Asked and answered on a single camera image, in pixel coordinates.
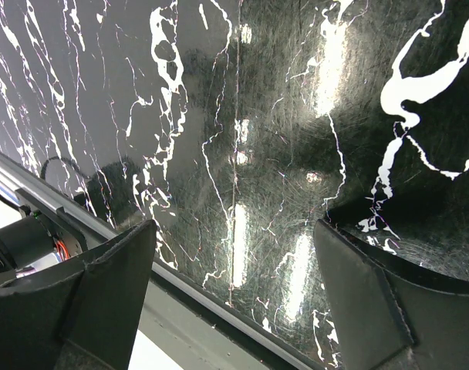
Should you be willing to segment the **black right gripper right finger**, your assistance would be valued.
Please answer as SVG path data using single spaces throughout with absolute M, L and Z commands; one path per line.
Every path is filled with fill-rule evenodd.
M 319 269 L 347 369 L 469 369 L 469 281 L 318 220 Z

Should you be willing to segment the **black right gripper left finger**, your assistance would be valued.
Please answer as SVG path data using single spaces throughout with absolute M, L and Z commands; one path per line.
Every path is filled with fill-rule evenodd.
M 0 369 L 126 369 L 156 248 L 152 220 L 0 287 Z

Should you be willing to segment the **black robot base motor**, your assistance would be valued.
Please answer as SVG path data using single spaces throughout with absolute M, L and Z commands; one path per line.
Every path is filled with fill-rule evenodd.
M 86 250 L 82 233 L 43 214 L 29 215 L 0 229 L 0 259 L 14 270 L 53 252 L 67 260 Z

